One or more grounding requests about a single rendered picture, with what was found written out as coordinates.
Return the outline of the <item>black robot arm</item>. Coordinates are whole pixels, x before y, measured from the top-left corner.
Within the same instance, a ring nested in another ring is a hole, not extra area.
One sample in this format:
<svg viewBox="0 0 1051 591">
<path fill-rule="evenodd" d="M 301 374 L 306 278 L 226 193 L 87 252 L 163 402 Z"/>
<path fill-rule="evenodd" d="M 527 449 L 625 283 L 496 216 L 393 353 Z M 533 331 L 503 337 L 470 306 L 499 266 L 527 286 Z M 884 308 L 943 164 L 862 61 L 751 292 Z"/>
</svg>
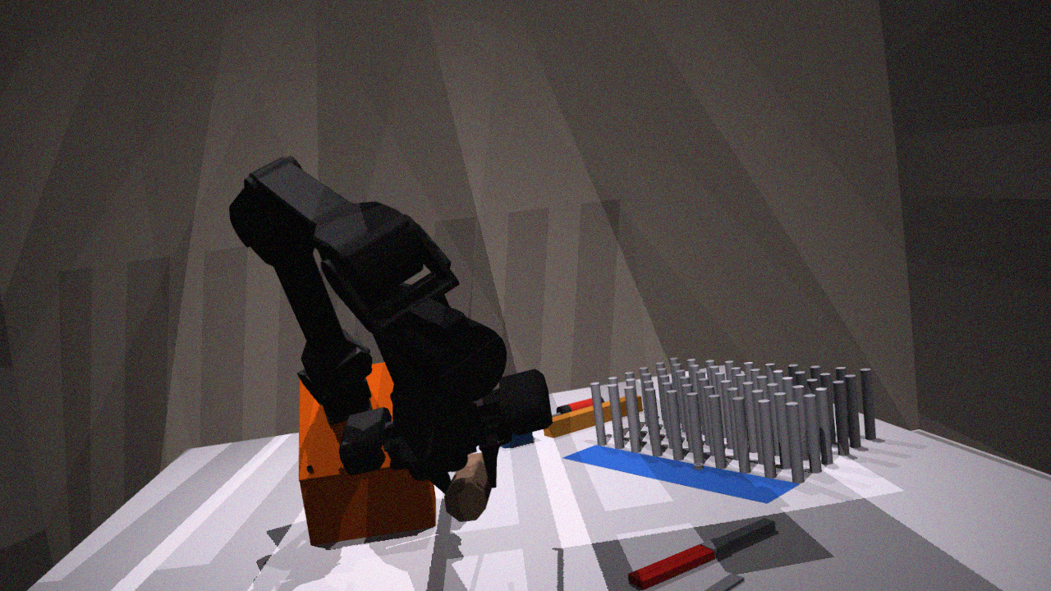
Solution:
<svg viewBox="0 0 1051 591">
<path fill-rule="evenodd" d="M 296 374 L 329 425 L 372 409 L 365 379 L 372 358 L 342 329 L 314 250 L 332 289 L 378 343 L 389 373 L 416 374 L 430 384 L 428 394 L 409 396 L 405 388 L 390 394 L 399 456 L 411 478 L 463 469 L 487 437 L 477 406 L 461 402 L 494 390 L 507 351 L 494 330 L 444 298 L 459 285 L 450 259 L 408 213 L 378 202 L 353 204 L 303 171 L 292 156 L 249 174 L 244 183 L 229 206 L 230 221 L 241 243 L 277 272 L 305 334 L 304 368 Z M 404 283 L 423 265 L 431 273 Z"/>
</svg>

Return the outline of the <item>red-handled screwdriver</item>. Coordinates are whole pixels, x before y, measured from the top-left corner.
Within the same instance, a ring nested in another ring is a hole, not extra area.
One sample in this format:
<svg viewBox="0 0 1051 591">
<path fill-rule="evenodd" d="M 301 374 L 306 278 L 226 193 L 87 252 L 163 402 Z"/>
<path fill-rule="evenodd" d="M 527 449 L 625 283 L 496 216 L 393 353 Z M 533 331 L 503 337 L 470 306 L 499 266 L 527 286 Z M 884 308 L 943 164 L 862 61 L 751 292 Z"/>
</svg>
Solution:
<svg viewBox="0 0 1051 591">
<path fill-rule="evenodd" d="M 589 400 L 585 400 L 585 401 L 576 401 L 576 403 L 568 404 L 566 406 L 559 406 L 559 407 L 557 407 L 557 413 L 555 413 L 555 415 L 552 415 L 552 417 L 556 417 L 556 416 L 559 416 L 559 415 L 564 415 L 564 413 L 570 413 L 570 412 L 573 412 L 573 411 L 576 411 L 576 410 L 579 410 L 579 409 L 584 409 L 584 408 L 588 408 L 588 407 L 591 407 L 591 406 L 593 406 L 593 400 L 592 399 L 589 399 Z"/>
</svg>

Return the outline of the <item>orange flat bar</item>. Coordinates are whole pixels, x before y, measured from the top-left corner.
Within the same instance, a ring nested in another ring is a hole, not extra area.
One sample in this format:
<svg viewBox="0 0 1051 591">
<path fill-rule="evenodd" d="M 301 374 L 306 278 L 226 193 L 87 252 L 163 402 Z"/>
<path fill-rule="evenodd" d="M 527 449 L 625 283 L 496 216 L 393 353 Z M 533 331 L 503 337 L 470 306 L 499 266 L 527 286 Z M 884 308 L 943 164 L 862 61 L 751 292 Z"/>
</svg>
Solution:
<svg viewBox="0 0 1051 591">
<path fill-rule="evenodd" d="M 636 394 L 637 396 L 637 394 Z M 637 396 L 638 411 L 643 411 L 641 396 Z M 620 398 L 620 408 L 621 417 L 627 416 L 626 414 L 626 398 Z M 607 423 L 612 420 L 611 406 L 609 406 L 609 401 L 602 403 L 602 410 L 604 411 L 604 422 Z M 550 439 L 559 437 L 559 435 L 566 435 L 568 433 L 575 433 L 576 431 L 582 430 L 583 428 L 589 428 L 594 426 L 594 407 L 588 407 L 584 409 L 579 409 L 570 413 L 564 413 L 564 415 L 559 415 L 553 417 L 552 425 L 544 428 L 544 435 Z"/>
</svg>

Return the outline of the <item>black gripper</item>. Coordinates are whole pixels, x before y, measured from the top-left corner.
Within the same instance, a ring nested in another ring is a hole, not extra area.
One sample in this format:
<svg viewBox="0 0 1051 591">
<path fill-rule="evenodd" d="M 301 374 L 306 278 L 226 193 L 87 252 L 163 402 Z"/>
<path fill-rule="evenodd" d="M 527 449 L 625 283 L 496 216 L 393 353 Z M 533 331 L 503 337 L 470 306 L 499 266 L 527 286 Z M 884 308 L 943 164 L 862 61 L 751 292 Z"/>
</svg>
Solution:
<svg viewBox="0 0 1051 591">
<path fill-rule="evenodd" d="M 389 374 L 394 384 L 392 392 L 405 388 L 409 396 L 431 393 L 430 384 L 416 374 Z M 492 488 L 496 488 L 497 483 L 499 447 L 509 444 L 512 433 L 535 433 L 553 423 L 547 381 L 536 369 L 504 375 L 499 381 L 499 389 L 485 399 L 461 403 L 466 406 L 475 404 L 483 419 L 487 442 L 479 444 L 478 450 L 483 452 L 485 470 Z M 389 453 L 391 469 L 408 469 L 399 456 L 397 428 L 388 408 L 371 409 L 347 419 L 339 445 L 339 460 L 347 474 L 364 474 L 380 469 L 386 458 L 383 449 Z M 451 483 L 449 472 L 428 480 L 442 493 L 447 492 Z"/>
</svg>

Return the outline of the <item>blue rectangular block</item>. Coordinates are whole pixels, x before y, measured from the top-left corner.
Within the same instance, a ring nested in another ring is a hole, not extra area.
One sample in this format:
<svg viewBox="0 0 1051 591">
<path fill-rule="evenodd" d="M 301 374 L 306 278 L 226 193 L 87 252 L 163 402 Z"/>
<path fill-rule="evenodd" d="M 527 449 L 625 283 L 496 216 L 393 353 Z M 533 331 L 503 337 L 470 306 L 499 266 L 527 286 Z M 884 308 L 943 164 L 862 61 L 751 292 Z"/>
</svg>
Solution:
<svg viewBox="0 0 1051 591">
<path fill-rule="evenodd" d="M 528 444 L 528 442 L 533 442 L 534 441 L 532 433 L 526 433 L 526 434 L 522 434 L 522 435 L 516 435 L 516 434 L 512 433 L 512 435 L 513 435 L 513 439 L 509 442 L 509 444 L 502 445 L 503 448 L 514 447 L 514 446 L 518 446 L 518 445 L 521 445 L 521 444 Z"/>
</svg>

